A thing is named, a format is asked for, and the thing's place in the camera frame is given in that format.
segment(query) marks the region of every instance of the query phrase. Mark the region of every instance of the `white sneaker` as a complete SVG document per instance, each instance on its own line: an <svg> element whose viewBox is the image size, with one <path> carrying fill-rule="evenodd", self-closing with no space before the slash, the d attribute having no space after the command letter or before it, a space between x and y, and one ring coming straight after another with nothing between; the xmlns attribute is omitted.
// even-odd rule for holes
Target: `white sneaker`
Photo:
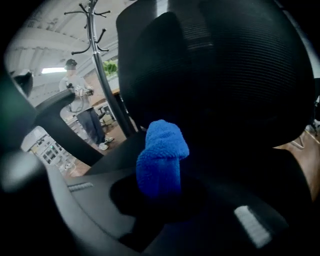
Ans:
<svg viewBox="0 0 320 256"><path fill-rule="evenodd" d="M108 137L108 136L105 136L105 141L106 142L112 142L115 138L113 137Z"/></svg>
<svg viewBox="0 0 320 256"><path fill-rule="evenodd" d="M109 146L106 145L105 143L100 143L100 144L99 144L99 149L100 149L100 150L107 150L108 148L109 148Z"/></svg>

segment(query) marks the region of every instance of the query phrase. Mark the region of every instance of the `blue microfiber cloth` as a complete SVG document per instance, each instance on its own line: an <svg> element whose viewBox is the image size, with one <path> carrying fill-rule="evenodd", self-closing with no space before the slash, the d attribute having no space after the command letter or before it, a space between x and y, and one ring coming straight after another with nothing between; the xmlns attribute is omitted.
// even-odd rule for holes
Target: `blue microfiber cloth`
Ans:
<svg viewBox="0 0 320 256"><path fill-rule="evenodd" d="M164 120L149 125L145 149L136 161L136 180L140 191L152 200L181 194L180 160L189 148L178 126Z"/></svg>

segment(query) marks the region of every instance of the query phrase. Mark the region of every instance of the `ceiling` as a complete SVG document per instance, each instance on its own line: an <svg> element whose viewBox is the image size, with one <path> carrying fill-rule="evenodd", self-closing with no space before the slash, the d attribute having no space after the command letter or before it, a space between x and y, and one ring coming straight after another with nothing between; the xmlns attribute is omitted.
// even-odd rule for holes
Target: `ceiling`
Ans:
<svg viewBox="0 0 320 256"><path fill-rule="evenodd" d="M72 51L82 51L88 47L86 16L82 13L64 12L81 11L79 4L88 9L89 0L48 0L42 4L17 32L5 53L5 64L10 72L19 74L31 70L34 75L34 87L58 83L64 73L41 74L43 68L64 67L66 60L72 58L78 63L77 70L82 76L94 69L92 50L71 55ZM111 10L107 18L96 16L97 36L103 28L106 32L99 43L109 52L101 54L102 60L118 55L118 36L116 19L129 5L131 0L99 0L96 11L102 13Z"/></svg>

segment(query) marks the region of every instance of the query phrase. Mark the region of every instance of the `ceiling light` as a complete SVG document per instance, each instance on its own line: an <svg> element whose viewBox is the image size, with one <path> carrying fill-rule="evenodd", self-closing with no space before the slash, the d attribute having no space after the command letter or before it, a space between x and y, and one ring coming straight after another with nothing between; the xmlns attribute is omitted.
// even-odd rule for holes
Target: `ceiling light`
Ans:
<svg viewBox="0 0 320 256"><path fill-rule="evenodd" d="M42 69L42 74L49 74L49 73L57 73L57 72L66 72L64 67L48 67Z"/></svg>

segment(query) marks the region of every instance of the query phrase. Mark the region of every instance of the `coat rack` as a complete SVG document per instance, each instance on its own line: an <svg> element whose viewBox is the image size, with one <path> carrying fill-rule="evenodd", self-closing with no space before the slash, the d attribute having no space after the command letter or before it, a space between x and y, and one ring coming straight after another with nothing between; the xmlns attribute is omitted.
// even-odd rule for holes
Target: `coat rack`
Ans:
<svg viewBox="0 0 320 256"><path fill-rule="evenodd" d="M83 51L73 51L71 52L72 55L75 54L83 54L86 51L88 51L90 49L90 47L92 48L93 51L93 55L92 55L92 61L95 65L95 70L99 79L99 82L101 84L103 93L105 95L106 100L108 101L108 104L114 114L114 117L116 118L118 124L120 125L124 135L126 137L129 137L130 135L134 134L136 132L134 126L132 125L129 116L127 115L127 112L125 110L125 107L122 106L123 103L120 99L120 96L118 95L116 98L109 86L105 71L104 71L104 67L102 64L102 60L100 57L100 52L108 52L109 49L101 49L99 46L99 43L104 35L104 33L106 32L106 29L103 28L102 32L98 38L98 40L96 40L96 27L95 27L95 16L102 16L102 17L107 17L104 14L108 14L111 11L105 11L105 12L101 12L101 13L96 13L95 9L96 9L96 4L97 4L98 0L90 0L89 1L89 5L88 5L88 10L85 9L85 7L80 3L79 6L82 10L79 11L69 11L69 12L65 12L64 15L67 14L84 14L86 16L86 26L84 27L85 29L87 29L87 36L88 36L88 40L89 40L89 45L88 47L83 50Z"/></svg>

